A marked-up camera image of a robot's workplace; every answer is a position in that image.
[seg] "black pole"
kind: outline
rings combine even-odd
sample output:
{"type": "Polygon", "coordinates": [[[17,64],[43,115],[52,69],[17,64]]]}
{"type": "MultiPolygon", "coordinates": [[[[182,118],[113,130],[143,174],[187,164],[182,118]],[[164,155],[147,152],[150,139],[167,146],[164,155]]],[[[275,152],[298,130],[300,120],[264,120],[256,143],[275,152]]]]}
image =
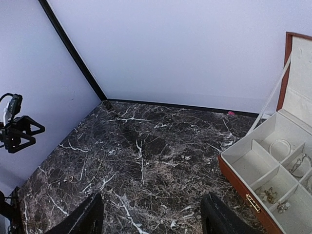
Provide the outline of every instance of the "black pole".
{"type": "Polygon", "coordinates": [[[106,101],[107,100],[106,95],[104,94],[104,92],[102,91],[102,89],[100,88],[100,86],[98,85],[96,80],[94,79],[93,75],[90,73],[90,71],[87,68],[87,66],[82,61],[82,59],[79,56],[77,50],[74,48],[73,44],[69,40],[69,38],[66,35],[64,29],[60,25],[60,23],[59,23],[58,19],[56,18],[55,14],[53,13],[53,11],[52,11],[50,5],[48,4],[48,2],[46,0],[38,0],[38,1],[40,2],[42,8],[44,9],[44,11],[45,11],[45,13],[47,15],[47,17],[49,18],[50,22],[52,23],[54,29],[58,33],[59,37],[61,38],[61,40],[64,43],[65,47],[67,48],[68,52],[73,57],[73,59],[76,62],[77,66],[79,67],[79,69],[81,70],[81,72],[83,73],[83,75],[86,77],[87,81],[89,82],[89,84],[93,88],[94,92],[97,94],[97,96],[99,97],[99,99],[101,101],[106,101]]]}

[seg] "marble table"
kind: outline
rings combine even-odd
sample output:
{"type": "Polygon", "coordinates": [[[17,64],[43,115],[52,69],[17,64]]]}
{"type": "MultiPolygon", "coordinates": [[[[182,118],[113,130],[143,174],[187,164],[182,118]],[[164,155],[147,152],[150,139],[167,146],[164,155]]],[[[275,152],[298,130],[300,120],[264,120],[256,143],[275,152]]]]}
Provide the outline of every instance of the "marble table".
{"type": "Polygon", "coordinates": [[[96,191],[103,197],[105,234],[200,234],[200,200],[210,191],[264,232],[217,161],[253,121],[239,115],[104,102],[21,187],[26,233],[51,229],[96,191]]]}

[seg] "black strip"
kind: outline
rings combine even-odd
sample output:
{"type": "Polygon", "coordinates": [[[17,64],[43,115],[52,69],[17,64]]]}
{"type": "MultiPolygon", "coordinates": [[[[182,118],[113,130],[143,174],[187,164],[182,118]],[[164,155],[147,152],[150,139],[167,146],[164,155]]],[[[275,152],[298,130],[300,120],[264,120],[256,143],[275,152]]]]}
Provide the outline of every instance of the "black strip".
{"type": "MultiPolygon", "coordinates": [[[[183,109],[198,110],[198,111],[210,111],[210,112],[225,113],[225,114],[229,112],[229,110],[199,107],[199,106],[186,106],[186,105],[178,105],[178,104],[167,104],[167,103],[148,102],[148,101],[130,101],[130,100],[120,100],[120,99],[108,99],[108,100],[130,102],[130,103],[137,103],[137,104],[146,104],[146,105],[155,105],[155,106],[167,106],[167,107],[183,108],[183,109]]],[[[236,115],[249,116],[249,117],[258,117],[259,115],[257,113],[250,113],[250,112],[243,112],[243,111],[232,111],[232,112],[234,112],[236,115]]]]}
{"type": "Polygon", "coordinates": [[[47,17],[49,18],[50,22],[52,23],[53,27],[55,28],[56,32],[58,33],[58,35],[61,38],[62,42],[64,43],[65,47],[67,48],[68,52],[71,54],[71,56],[73,57],[74,61],[77,64],[77,66],[79,67],[79,69],[81,70],[81,72],[83,73],[83,75],[86,77],[87,81],[89,82],[89,84],[93,88],[94,92],[97,94],[97,96],[99,97],[99,99],[101,101],[106,101],[107,97],[105,96],[102,89],[100,88],[100,86],[98,85],[98,83],[96,82],[96,80],[94,79],[92,74],[90,73],[87,66],[82,61],[77,50],[74,48],[73,44],[71,43],[68,36],[66,35],[64,29],[60,25],[58,19],[55,17],[50,5],[48,4],[48,2],[46,0],[38,0],[38,1],[40,2],[42,8],[44,9],[44,11],[47,15],[47,17]]]}

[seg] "open lid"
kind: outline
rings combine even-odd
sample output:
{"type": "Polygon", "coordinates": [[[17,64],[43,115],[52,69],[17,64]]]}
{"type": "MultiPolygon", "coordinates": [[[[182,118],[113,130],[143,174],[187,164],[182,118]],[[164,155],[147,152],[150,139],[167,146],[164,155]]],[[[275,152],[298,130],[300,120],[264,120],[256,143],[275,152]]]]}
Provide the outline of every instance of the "open lid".
{"type": "Polygon", "coordinates": [[[287,32],[285,63],[290,54],[277,110],[284,109],[312,126],[312,37],[287,32]]]}

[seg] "open box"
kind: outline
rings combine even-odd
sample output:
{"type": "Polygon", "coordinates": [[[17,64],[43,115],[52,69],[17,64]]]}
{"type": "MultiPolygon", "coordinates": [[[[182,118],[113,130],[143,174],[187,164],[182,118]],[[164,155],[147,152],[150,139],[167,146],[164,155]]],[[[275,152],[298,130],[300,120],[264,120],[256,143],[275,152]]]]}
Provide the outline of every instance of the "open box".
{"type": "Polygon", "coordinates": [[[286,33],[277,112],[219,157],[269,233],[312,234],[312,37],[286,33]]]}

